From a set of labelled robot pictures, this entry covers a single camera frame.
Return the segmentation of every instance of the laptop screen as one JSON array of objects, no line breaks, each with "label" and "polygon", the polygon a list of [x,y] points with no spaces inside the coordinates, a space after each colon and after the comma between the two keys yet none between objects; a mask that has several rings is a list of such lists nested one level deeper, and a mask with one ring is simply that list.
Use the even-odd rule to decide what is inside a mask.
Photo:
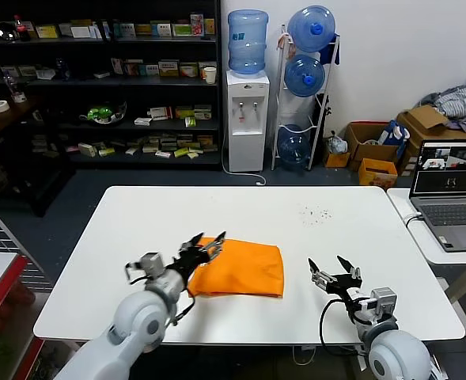
[{"label": "laptop screen", "polygon": [[466,194],[466,142],[424,142],[412,185],[413,195]]}]

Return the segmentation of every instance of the water cooler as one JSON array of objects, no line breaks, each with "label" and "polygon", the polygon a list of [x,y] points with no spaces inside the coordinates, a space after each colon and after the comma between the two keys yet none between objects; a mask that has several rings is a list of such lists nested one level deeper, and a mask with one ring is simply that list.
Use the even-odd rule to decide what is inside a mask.
[{"label": "water cooler", "polygon": [[267,102],[270,89],[264,70],[241,75],[227,71],[229,171],[263,169]]}]

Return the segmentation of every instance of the laptop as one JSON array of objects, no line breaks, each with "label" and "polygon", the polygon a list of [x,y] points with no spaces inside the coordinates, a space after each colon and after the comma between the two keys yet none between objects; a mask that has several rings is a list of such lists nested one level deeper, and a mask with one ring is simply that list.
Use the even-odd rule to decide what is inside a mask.
[{"label": "laptop", "polygon": [[422,142],[410,200],[445,251],[466,251],[466,140]]}]

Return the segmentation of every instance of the water bottle rack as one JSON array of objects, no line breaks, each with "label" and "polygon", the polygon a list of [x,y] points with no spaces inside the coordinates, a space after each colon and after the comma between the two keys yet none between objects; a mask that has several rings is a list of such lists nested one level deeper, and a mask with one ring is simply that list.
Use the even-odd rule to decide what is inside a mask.
[{"label": "water bottle rack", "polygon": [[[282,46],[278,48],[278,71],[277,71],[278,88],[277,88],[277,91],[276,91],[276,94],[275,94],[276,101],[277,101],[277,116],[276,116],[276,119],[275,119],[275,125],[273,126],[273,128],[275,130],[275,137],[273,138],[273,148],[272,148],[272,151],[271,151],[271,170],[275,169],[276,159],[280,157],[278,155],[278,149],[277,149],[277,146],[278,146],[278,131],[280,130],[280,128],[285,128],[286,130],[291,131],[293,133],[306,133],[306,132],[308,132],[308,131],[310,131],[312,129],[316,129],[315,137],[314,137],[313,141],[311,142],[312,150],[311,150],[311,154],[310,154],[309,163],[308,163],[308,165],[306,167],[307,170],[310,170],[312,168],[313,156],[315,155],[315,150],[316,150],[317,140],[318,140],[318,137],[319,137],[319,132],[320,132],[320,129],[322,127],[322,120],[324,118],[324,110],[326,109],[325,105],[328,103],[328,98],[329,98],[328,84],[329,84],[329,81],[332,78],[332,72],[333,72],[333,68],[335,66],[336,54],[338,53],[339,44],[340,44],[340,37],[336,36],[335,42],[330,43],[330,45],[333,46],[332,60],[331,60],[331,62],[329,64],[326,64],[324,66],[324,69],[326,70],[326,67],[327,67],[327,70],[326,70],[326,77],[324,79],[323,86],[320,88],[320,90],[315,95],[313,95],[315,97],[317,103],[319,103],[319,106],[320,106],[320,113],[319,113],[319,119],[317,121],[317,125],[313,124],[311,115],[307,113],[307,117],[309,119],[310,126],[308,128],[306,128],[306,129],[302,130],[302,131],[292,131],[282,123],[282,115],[283,114],[289,113],[289,114],[296,115],[296,114],[300,114],[301,112],[283,112],[282,111],[283,110],[283,101],[281,101],[280,93],[282,91],[287,91],[288,93],[290,93],[289,89],[287,89],[287,87],[286,87],[285,73],[286,73],[286,64],[287,64],[287,60],[288,60],[288,56],[289,56],[289,51],[291,50],[291,46],[294,45],[293,39],[290,36],[290,34],[286,31],[286,26],[285,25],[282,25],[282,37],[281,38],[283,38]],[[321,104],[319,102],[319,99],[318,99],[317,95],[320,94],[320,93],[323,93],[323,92],[324,92],[324,97],[323,97],[323,102]]]}]

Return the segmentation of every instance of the white cup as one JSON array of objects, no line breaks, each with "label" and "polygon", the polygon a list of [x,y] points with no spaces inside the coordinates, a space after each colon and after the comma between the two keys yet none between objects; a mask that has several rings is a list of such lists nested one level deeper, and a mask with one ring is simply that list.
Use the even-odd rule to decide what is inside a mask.
[{"label": "white cup", "polygon": [[215,83],[215,77],[217,76],[217,67],[205,67],[204,78],[206,83],[213,85]]}]

